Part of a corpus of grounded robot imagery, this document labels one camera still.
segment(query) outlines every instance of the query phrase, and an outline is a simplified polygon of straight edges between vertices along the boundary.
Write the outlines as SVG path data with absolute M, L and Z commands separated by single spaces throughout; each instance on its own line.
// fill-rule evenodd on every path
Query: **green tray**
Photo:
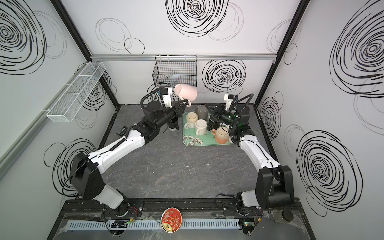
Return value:
M 186 146 L 215 146 L 215 145 L 233 144 L 229 140 L 225 144 L 217 143 L 215 140 L 215 135 L 213 135 L 210 131 L 207 131 L 207 133 L 205 135 L 196 136 L 196 129 L 195 128 L 184 129 L 184 125 L 187 122 L 186 116 L 188 113 L 190 113 L 190 112 L 186 112 L 183 114 L 183 125 L 180 126 L 183 128 L 183 143 Z

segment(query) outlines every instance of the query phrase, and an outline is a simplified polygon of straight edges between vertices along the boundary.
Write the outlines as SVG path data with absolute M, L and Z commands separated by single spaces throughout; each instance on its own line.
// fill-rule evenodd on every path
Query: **red round tin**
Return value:
M 173 233 L 181 227 L 181 213 L 174 207 L 170 207 L 161 215 L 161 227 L 164 231 Z

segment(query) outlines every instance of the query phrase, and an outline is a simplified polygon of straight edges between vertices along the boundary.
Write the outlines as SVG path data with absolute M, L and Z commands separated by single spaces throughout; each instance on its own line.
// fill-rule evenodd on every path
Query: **black mug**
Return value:
M 172 118 L 168 128 L 171 131 L 178 130 L 179 129 L 179 118 L 176 118 L 176 117 Z
M 209 116 L 207 130 L 218 129 L 220 127 L 220 121 L 214 116 Z

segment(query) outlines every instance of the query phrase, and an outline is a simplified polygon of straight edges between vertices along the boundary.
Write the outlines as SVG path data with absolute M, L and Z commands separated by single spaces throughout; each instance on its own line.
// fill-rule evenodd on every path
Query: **cream mug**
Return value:
M 187 122 L 184 124 L 184 128 L 195 128 L 195 122 L 197 121 L 197 114 L 194 112 L 190 112 L 187 114 L 187 117 L 185 118 Z
M 215 135 L 215 140 L 219 144 L 225 144 L 229 139 L 229 133 L 227 127 L 219 127 L 217 130 L 212 129 L 211 133 Z
M 191 106 L 191 101 L 197 97 L 197 88 L 189 86 L 188 84 L 179 83 L 175 86 L 175 93 L 181 100 L 188 99 L 188 107 Z
M 195 123 L 195 127 L 196 127 L 196 136 L 198 135 L 204 135 L 207 133 L 207 121 L 204 120 L 204 119 L 199 119 L 196 121 Z

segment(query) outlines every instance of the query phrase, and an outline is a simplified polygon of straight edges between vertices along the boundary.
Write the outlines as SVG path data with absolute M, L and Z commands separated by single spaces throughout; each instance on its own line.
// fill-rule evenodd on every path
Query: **white wall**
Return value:
M 32 65 L 24 70 L 13 71 L 13 73 L 24 75 L 10 75 L 10 71 L 17 68 L 22 69 L 25 63 L 31 61 L 30 59 L 15 66 L 4 67 L 2 65 L 0 67 L 2 83 L 0 89 L 2 116 L 0 120 L 0 155 L 12 145 L 38 113 L 69 81 L 78 65 L 84 62 L 81 52 L 50 1 L 29 0 L 24 3 L 18 0 L 18 3 L 26 9 L 25 12 L 28 14 L 20 17 L 33 19 L 36 21 L 36 26 L 41 24 L 43 30 L 40 30 L 40 33 L 44 32 L 43 36 L 46 38 L 48 47 L 46 52 L 34 52 L 40 57 L 45 57 L 44 61 L 37 62 L 39 66 Z M 0 18 L 13 16 L 12 19 L 17 21 L 11 8 L 1 5 L 1 9 L 4 15 Z M 36 18 L 31 13 L 32 11 L 35 11 Z M 52 28 L 51 23 L 54 23 L 57 28 Z M 25 27 L 17 24 L 14 26 L 17 26 L 18 30 Z M 10 35 L 4 30 L 0 34 L 3 34 L 0 36 L 1 64 L 4 63 L 4 56 L 25 57 L 24 52 L 14 48 L 11 52 L 5 52 L 4 38 Z M 43 160 L 47 165 L 53 166 L 65 146 L 67 146 L 68 152 L 87 152 L 98 147 L 115 108 L 106 99 L 107 96 L 99 85 L 91 94 L 91 99 L 97 98 L 100 98 L 95 103 L 98 111 L 90 111 L 90 109 L 96 110 L 96 108 L 83 105 L 73 122 L 48 122 L 0 181 L 0 239 L 41 240 L 47 238 L 60 212 L 63 199 L 62 195 L 55 190 L 52 180 L 52 170 L 56 172 L 60 167 L 54 169 L 47 167 Z M 70 165 L 72 159 L 62 156 L 59 162 L 62 160 L 66 160 Z M 63 169 L 63 172 L 69 173 L 69 169 Z M 61 191 L 56 174 L 54 174 L 54 182 Z
M 204 10 L 201 11 L 205 14 L 196 13 L 196 16 L 212 22 L 214 26 L 217 23 L 217 28 L 212 30 L 210 24 L 206 26 L 205 23 L 199 27 L 196 26 L 199 21 L 190 21 L 194 16 L 191 10 L 193 6 L 190 6 L 190 12 L 188 8 L 183 8 L 184 14 L 190 17 L 185 19 L 182 17 L 183 13 L 176 13 L 175 8 L 171 7 L 172 2 L 178 1 L 95 0 L 89 5 L 87 1 L 64 0 L 63 4 L 93 55 L 218 54 L 276 53 L 299 0 L 205 1 L 206 8 L 202 7 Z M 199 2 L 201 1 L 190 1 L 193 4 Z M 199 4 L 194 6 L 196 9 L 201 7 Z M 215 10 L 210 12 L 209 6 L 214 6 Z M 217 13 L 217 17 L 210 18 L 212 13 Z M 181 21 L 181 18 L 191 27 L 172 24 L 176 20 Z M 200 94 L 195 103 L 223 102 L 223 93 L 210 91 L 203 83 L 203 69 L 206 64 L 207 61 L 197 63 L 197 87 L 200 93 L 205 94 Z M 244 64 L 247 73 L 241 85 L 244 90 L 240 96 L 257 94 L 271 61 L 244 61 Z M 120 103 L 138 103 L 153 83 L 154 62 L 108 62 L 106 65 L 113 69 L 110 74 L 113 75 L 114 85 L 118 89 L 116 95 Z M 237 77 L 231 79 L 233 82 L 238 80 Z M 238 88 L 229 93 L 237 94 L 240 91 L 241 88 Z
M 302 19 L 296 60 L 280 64 L 259 106 L 280 163 L 293 171 L 295 196 L 318 240 L 381 239 L 384 233 L 384 98 L 367 98 L 372 89 L 382 94 L 382 78 L 373 78 L 383 74 L 377 69 L 384 67 L 384 1 L 354 16 L 367 2 L 312 0 Z M 377 13 L 376 22 L 367 22 Z M 343 29 L 353 16 L 358 17 L 346 36 Z M 379 76 L 361 77 L 371 74 Z M 367 80 L 376 84 L 350 85 Z

